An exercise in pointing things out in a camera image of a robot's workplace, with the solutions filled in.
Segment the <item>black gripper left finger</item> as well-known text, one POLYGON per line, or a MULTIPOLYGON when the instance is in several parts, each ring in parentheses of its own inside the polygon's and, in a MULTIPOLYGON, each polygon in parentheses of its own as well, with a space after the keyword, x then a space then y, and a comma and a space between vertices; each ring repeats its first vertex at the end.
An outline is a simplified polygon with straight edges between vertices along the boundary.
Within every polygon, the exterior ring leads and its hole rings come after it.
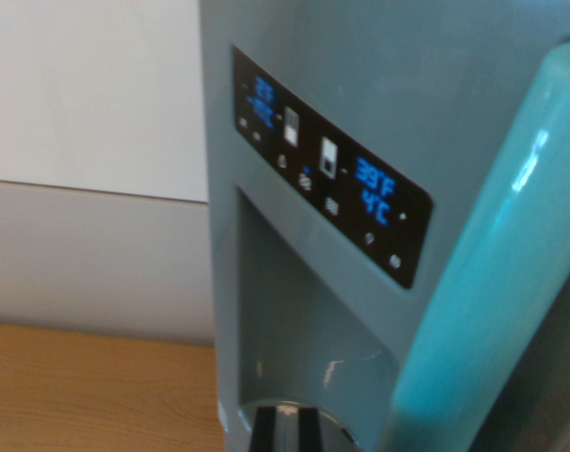
POLYGON ((273 452, 276 427, 275 406, 258 407, 255 413, 250 452, 273 452))

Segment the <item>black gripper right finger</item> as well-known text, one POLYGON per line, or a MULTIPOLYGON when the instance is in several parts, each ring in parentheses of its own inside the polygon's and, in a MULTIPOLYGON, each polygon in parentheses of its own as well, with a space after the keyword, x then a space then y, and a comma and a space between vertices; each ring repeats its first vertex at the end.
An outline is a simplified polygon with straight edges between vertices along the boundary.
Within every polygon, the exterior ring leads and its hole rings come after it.
POLYGON ((300 452, 323 451, 319 410, 317 408, 298 409, 298 442, 300 452))

